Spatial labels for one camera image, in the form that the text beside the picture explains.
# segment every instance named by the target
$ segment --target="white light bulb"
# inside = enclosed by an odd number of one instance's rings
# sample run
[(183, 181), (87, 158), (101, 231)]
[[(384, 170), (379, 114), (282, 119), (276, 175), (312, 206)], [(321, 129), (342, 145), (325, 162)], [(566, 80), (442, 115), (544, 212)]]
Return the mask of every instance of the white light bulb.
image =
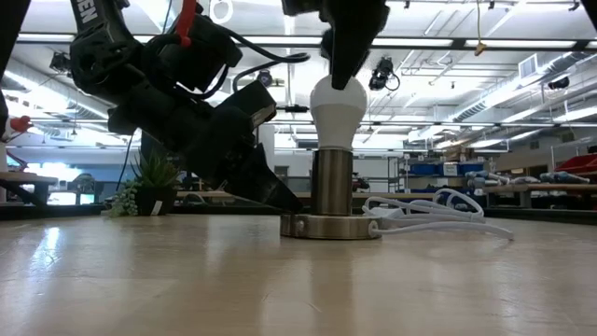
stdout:
[(332, 76), (324, 77), (311, 92), (311, 114), (319, 149), (353, 149), (356, 129), (367, 110), (367, 92), (351, 77), (342, 91), (332, 88)]

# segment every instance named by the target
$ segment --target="workbench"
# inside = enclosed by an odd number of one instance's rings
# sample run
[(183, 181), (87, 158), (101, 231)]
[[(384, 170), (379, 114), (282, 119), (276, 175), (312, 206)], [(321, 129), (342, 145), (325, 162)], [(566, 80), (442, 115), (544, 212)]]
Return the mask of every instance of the workbench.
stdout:
[(487, 195), (487, 207), (494, 204), (495, 193), (514, 192), (518, 193), (521, 198), (521, 207), (532, 208), (531, 193), (533, 191), (566, 191), (573, 194), (581, 194), (584, 196), (591, 196), (597, 194), (597, 185), (581, 185), (581, 184), (511, 184), (497, 187), (485, 187), (483, 191)]
[[(0, 188), (19, 196), (24, 203), (44, 206), (48, 203), (49, 186), (58, 183), (58, 178), (39, 176), (31, 173), (0, 173)], [(34, 185), (34, 192), (23, 189), (22, 185)]]
[(281, 238), (279, 217), (2, 222), (3, 335), (597, 335), (597, 230)]

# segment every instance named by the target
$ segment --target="black robotic arm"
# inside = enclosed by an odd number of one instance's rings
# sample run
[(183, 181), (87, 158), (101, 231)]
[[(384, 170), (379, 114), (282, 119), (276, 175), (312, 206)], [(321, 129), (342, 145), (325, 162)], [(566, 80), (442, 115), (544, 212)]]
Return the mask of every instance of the black robotic arm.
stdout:
[(275, 102), (258, 82), (216, 108), (207, 92), (220, 70), (242, 53), (226, 30), (193, 8), (187, 35), (174, 30), (145, 46), (126, 28), (124, 0), (71, 0), (78, 34), (71, 45), (73, 80), (83, 91), (117, 105), (109, 111), (112, 132), (137, 127), (179, 153), (190, 171), (215, 188), (248, 200), (297, 212), (301, 203), (268, 168), (253, 130), (275, 115)]

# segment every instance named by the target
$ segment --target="red object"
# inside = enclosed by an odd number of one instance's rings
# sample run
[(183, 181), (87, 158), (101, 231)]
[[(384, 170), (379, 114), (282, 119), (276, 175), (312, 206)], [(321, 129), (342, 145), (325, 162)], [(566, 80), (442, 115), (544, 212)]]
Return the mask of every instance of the red object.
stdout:
[(597, 172), (597, 154), (573, 157), (562, 163), (555, 171), (568, 172), (570, 174)]
[(188, 38), (188, 31), (190, 30), (193, 20), (195, 20), (195, 8), (197, 6), (196, 0), (184, 0), (183, 9), (178, 17), (176, 24), (176, 32), (180, 35), (180, 45), (183, 47), (190, 46), (190, 38)]
[(16, 132), (25, 133), (31, 126), (33, 126), (29, 123), (29, 121), (31, 121), (31, 118), (27, 116), (11, 119), (10, 128), (15, 130)]

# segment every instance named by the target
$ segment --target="metal base ring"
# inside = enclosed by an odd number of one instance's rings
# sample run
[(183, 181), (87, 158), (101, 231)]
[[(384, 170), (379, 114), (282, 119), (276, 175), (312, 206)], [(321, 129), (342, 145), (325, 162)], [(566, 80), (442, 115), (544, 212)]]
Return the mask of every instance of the metal base ring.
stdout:
[(378, 217), (333, 217), (314, 215), (284, 215), (280, 235), (307, 239), (359, 240), (376, 239), (371, 233), (378, 228)]

